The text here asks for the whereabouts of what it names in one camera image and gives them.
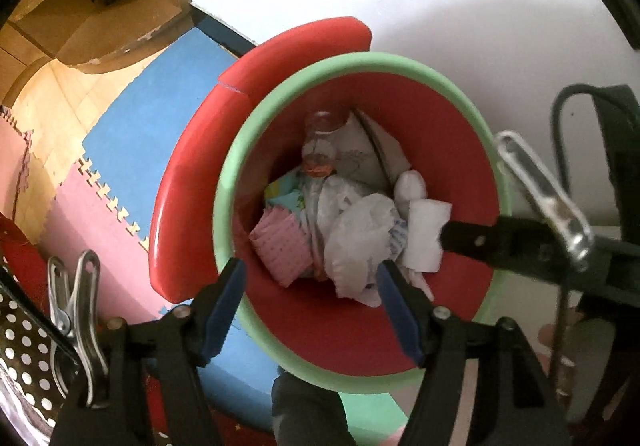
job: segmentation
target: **pink foam mat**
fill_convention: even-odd
[[[28,140],[4,112],[0,116],[0,149],[0,213],[12,219],[18,186],[26,184]]]
[[[58,256],[69,270],[78,256],[93,249],[100,258],[98,316],[103,320],[121,316],[134,324],[156,319],[172,305],[149,283],[148,254],[140,240],[127,231],[107,197],[97,194],[98,185],[74,164],[58,187],[41,238],[42,249]]]

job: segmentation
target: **screw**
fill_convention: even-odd
[[[124,318],[120,318],[120,317],[111,318],[109,321],[107,321],[107,328],[110,331],[116,331],[118,329],[121,329],[126,324],[127,322]]]
[[[513,331],[516,328],[516,322],[511,318],[502,318],[500,325],[506,331]]]
[[[443,307],[442,305],[440,305],[439,307],[436,307],[433,310],[433,315],[438,320],[448,320],[449,317],[451,316],[451,311],[449,309],[447,309],[446,307]]]
[[[191,307],[189,307],[188,305],[178,305],[178,307],[176,307],[171,312],[176,318],[182,319],[191,314]]]

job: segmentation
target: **black cable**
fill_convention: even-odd
[[[562,142],[562,132],[560,127],[560,115],[566,101],[576,94],[588,94],[593,101],[603,101],[609,105],[615,106],[626,114],[632,123],[633,129],[640,132],[640,118],[625,103],[617,97],[608,95],[605,91],[598,87],[586,84],[569,85],[564,88],[556,97],[551,108],[551,140],[556,158],[556,167],[558,168],[558,179],[562,189],[571,196],[571,183],[569,181],[569,167],[564,152],[564,143]],[[560,368],[562,358],[562,343],[564,342],[564,334],[567,327],[567,311],[569,305],[569,275],[563,277],[562,283],[559,285],[558,292],[558,308],[556,310],[556,330],[551,347],[551,361],[549,365],[549,379],[552,386],[556,386],[558,380],[558,370]]]

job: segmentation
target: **wooden cabinet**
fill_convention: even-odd
[[[21,0],[0,31],[0,98],[56,58],[85,73],[128,66],[193,26],[191,0]]]

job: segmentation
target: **trash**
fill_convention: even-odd
[[[418,272],[437,272],[442,260],[440,230],[451,216],[451,204],[431,199],[409,202],[409,237],[402,265]]]
[[[265,209],[249,240],[273,279],[283,287],[288,287],[313,265],[300,222],[295,214],[281,206]]]
[[[429,284],[424,279],[424,275],[421,272],[417,272],[416,270],[409,269],[405,266],[399,266],[398,269],[409,285],[420,289],[429,301],[435,301],[433,291],[431,291]]]
[[[400,143],[390,136],[379,124],[361,112],[371,131],[375,134],[388,168],[392,184],[399,175],[411,168]],[[335,171],[338,175],[363,182],[375,190],[385,190],[388,179],[380,166],[376,152],[367,133],[351,113],[342,128],[330,134],[327,139],[336,149]]]
[[[270,183],[264,191],[265,206],[283,206],[300,222],[305,223],[305,201],[300,189],[301,178],[302,170],[298,166]]]
[[[440,267],[451,205],[426,199],[424,178],[375,121],[357,110],[346,117],[322,110],[306,118],[302,165],[267,186],[250,241],[283,287],[300,276],[331,278],[339,298],[377,307],[376,269],[394,260],[433,301],[422,273]]]
[[[311,177],[309,175],[303,178],[302,195],[305,200],[306,223],[308,227],[308,235],[311,243],[311,256],[314,261],[314,278],[318,282],[327,280],[324,272],[324,240],[322,233],[318,228],[318,199],[324,184],[323,177]]]
[[[376,268],[383,260],[398,257],[406,244],[403,235],[406,223],[394,202],[379,193],[361,198],[338,216],[324,248],[324,270],[334,281],[338,298],[378,307]]]
[[[416,170],[408,170],[400,174],[394,186],[394,201],[400,216],[409,217],[409,201],[427,198],[427,185]]]
[[[337,218],[361,198],[371,195],[372,189],[361,182],[339,175],[327,177],[318,199],[318,228],[326,242]]]

